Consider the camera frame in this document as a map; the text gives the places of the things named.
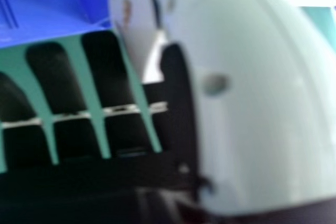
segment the blue container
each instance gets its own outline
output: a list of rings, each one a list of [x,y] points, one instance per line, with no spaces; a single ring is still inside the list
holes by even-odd
[[[0,0],[0,48],[110,28],[107,0]]]

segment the curved white housing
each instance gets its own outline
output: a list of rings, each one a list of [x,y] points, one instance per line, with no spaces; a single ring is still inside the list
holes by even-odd
[[[300,10],[283,0],[159,3],[193,85],[200,175],[214,185],[201,192],[202,205],[242,215],[336,197],[335,55]],[[134,10],[132,29],[143,33],[124,33],[135,65],[147,55],[132,51],[152,45],[134,41],[145,28],[155,34],[148,12]],[[227,77],[229,88],[207,94],[204,80],[213,75]]]

